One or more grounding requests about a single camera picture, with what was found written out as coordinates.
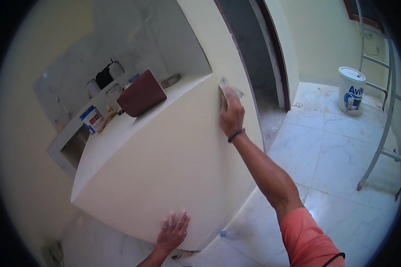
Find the ladder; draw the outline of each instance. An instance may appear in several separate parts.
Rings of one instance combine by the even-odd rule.
[[[385,93],[385,99],[383,101],[383,106],[382,106],[383,111],[385,110],[385,103],[386,103],[386,99],[388,98],[388,93],[389,93],[389,88],[390,88],[389,111],[388,111],[387,118],[386,118],[385,129],[383,130],[383,135],[380,140],[379,146],[377,147],[376,153],[374,154],[373,160],[371,161],[370,166],[368,167],[367,171],[365,172],[363,178],[357,185],[357,190],[359,191],[364,186],[365,181],[367,180],[368,176],[371,174],[371,171],[373,170],[374,166],[376,165],[377,160],[379,159],[379,156],[381,154],[391,157],[391,158],[394,158],[396,161],[401,162],[400,154],[396,153],[395,151],[390,151],[390,150],[384,148],[385,141],[388,136],[389,129],[390,129],[390,124],[392,121],[395,99],[398,99],[401,101],[401,96],[396,93],[395,55],[394,55],[394,51],[393,51],[392,40],[390,39],[389,35],[384,35],[383,33],[381,33],[378,30],[371,29],[371,28],[364,26],[359,0],[355,0],[355,1],[357,3],[357,9],[358,9],[358,14],[359,14],[359,19],[360,19],[360,28],[361,28],[361,61],[360,61],[360,66],[358,68],[358,71],[361,72],[363,59],[372,61],[374,63],[377,63],[377,64],[382,65],[383,67],[389,69],[386,89],[382,88],[379,85],[375,85],[374,83],[366,82],[366,85],[371,86],[371,87]],[[389,64],[386,64],[385,62],[382,62],[382,61],[372,58],[370,56],[364,55],[364,29],[366,29],[370,32],[374,32],[375,34],[377,34],[387,40],[388,47],[389,47]],[[401,188],[398,191],[398,193],[395,195],[395,201],[398,200],[398,195],[400,192],[401,192]]]

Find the water bottle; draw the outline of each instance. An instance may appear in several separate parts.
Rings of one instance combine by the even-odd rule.
[[[240,238],[240,232],[239,232],[238,227],[232,226],[232,227],[227,228],[225,231],[221,231],[220,236],[222,238],[236,240],[236,239]]]

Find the door frame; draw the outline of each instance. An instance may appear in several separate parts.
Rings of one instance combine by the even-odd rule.
[[[252,2],[256,2],[258,4],[258,7],[260,8],[264,22],[266,24],[268,38],[271,41],[271,44],[272,44],[271,48],[273,50],[272,55],[270,55],[271,64],[273,66],[274,63],[276,62],[276,64],[278,65],[278,71],[279,71],[278,75],[279,75],[280,81],[282,83],[282,93],[283,93],[283,101],[284,101],[283,108],[286,111],[289,111],[291,109],[291,105],[290,105],[290,101],[289,101],[288,76],[287,76],[286,67],[285,67],[285,60],[283,57],[282,46],[279,41],[279,37],[278,37],[278,33],[276,31],[275,24],[273,23],[272,17],[269,13],[269,9],[267,8],[267,5],[264,0],[250,0],[251,5],[253,5]]]
[[[273,23],[272,17],[269,13],[269,10],[267,9],[266,3],[264,0],[248,0],[251,4],[251,7],[257,17],[257,21],[259,22],[260,29],[262,30],[264,41],[266,43],[266,46],[269,51],[269,58],[270,58],[270,63],[273,68],[273,75],[275,76],[275,84],[276,84],[276,89],[278,93],[278,104],[279,107],[284,109],[285,111],[289,111],[291,109],[290,106],[290,101],[289,101],[289,85],[288,85],[288,76],[286,72],[286,67],[285,67],[285,61],[283,58],[283,52],[282,48],[279,42],[278,34],[276,32],[275,25]],[[251,89],[251,93],[254,99],[254,104],[256,105],[256,110],[257,110],[257,116],[258,116],[258,109],[257,109],[257,103],[255,101],[255,96],[254,96],[254,91],[251,85],[251,80],[247,71],[247,68],[245,66],[244,58],[242,57],[242,53],[239,49],[238,42],[236,41],[235,35],[233,34],[232,28],[230,27],[229,22],[226,19],[226,16],[220,6],[220,3],[218,0],[214,0],[217,8],[220,11],[221,16],[223,17],[227,28],[229,29],[230,34],[232,35],[233,42],[236,45],[236,49],[238,51],[238,54],[241,58],[242,65],[245,69],[246,76],[248,78],[248,83]],[[258,4],[258,7],[260,8],[260,14],[258,10],[255,8],[255,4]],[[264,24],[266,26],[266,31],[264,31],[264,26],[262,27],[262,23],[259,20],[264,20]]]

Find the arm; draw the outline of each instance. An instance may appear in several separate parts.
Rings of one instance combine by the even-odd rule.
[[[157,236],[157,245],[153,252],[138,267],[159,267],[166,257],[178,247],[186,238],[190,215],[183,211],[178,222],[175,223],[175,213],[171,213],[168,219],[163,220],[162,230]]]
[[[235,91],[224,87],[220,126],[227,137],[242,127],[245,110]],[[238,150],[254,181],[270,205],[276,210],[278,222],[295,208],[303,207],[299,191],[289,175],[275,164],[264,152],[251,142],[245,132],[236,136],[232,143]]]

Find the orange shirt sleeve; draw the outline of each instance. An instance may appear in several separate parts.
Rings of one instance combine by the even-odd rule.
[[[292,267],[321,267],[340,251],[326,236],[306,208],[290,211],[280,223],[283,244]],[[343,267],[342,256],[327,267]]]

